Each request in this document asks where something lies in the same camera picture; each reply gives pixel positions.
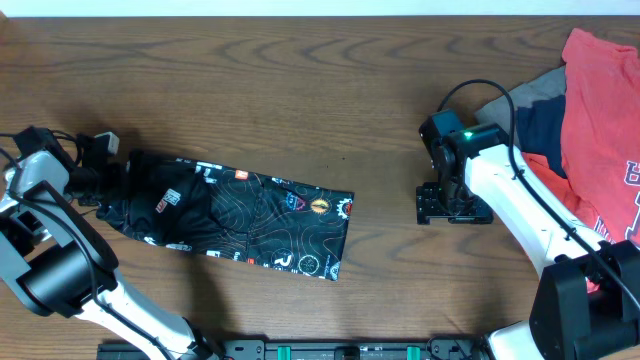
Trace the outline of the black orange-patterned jersey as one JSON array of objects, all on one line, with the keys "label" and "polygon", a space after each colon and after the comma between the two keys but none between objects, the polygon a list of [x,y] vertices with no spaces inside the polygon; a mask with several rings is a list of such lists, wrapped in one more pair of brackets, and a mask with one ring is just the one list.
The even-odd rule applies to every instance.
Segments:
[{"label": "black orange-patterned jersey", "polygon": [[335,281],[354,195],[191,159],[131,153],[98,219],[152,246]]}]

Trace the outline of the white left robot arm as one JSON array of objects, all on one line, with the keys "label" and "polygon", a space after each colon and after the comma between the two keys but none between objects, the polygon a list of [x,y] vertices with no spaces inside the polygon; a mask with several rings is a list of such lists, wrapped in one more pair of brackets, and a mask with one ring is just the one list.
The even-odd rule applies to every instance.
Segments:
[{"label": "white left robot arm", "polygon": [[1,199],[1,279],[40,316],[100,325],[150,359],[221,359],[185,318],[131,286],[104,238],[72,206],[97,201],[121,171],[109,164],[119,139],[30,126],[12,135]]}]

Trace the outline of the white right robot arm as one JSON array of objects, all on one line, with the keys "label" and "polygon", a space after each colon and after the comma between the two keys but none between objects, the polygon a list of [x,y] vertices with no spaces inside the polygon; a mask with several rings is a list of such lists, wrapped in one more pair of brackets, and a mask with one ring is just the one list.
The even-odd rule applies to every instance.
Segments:
[{"label": "white right robot arm", "polygon": [[639,251],[608,244],[529,170],[497,125],[425,121],[419,135],[438,173],[416,189],[417,221],[489,224],[498,217],[539,284],[528,319],[480,339],[432,340],[434,359],[600,359],[639,344]]}]

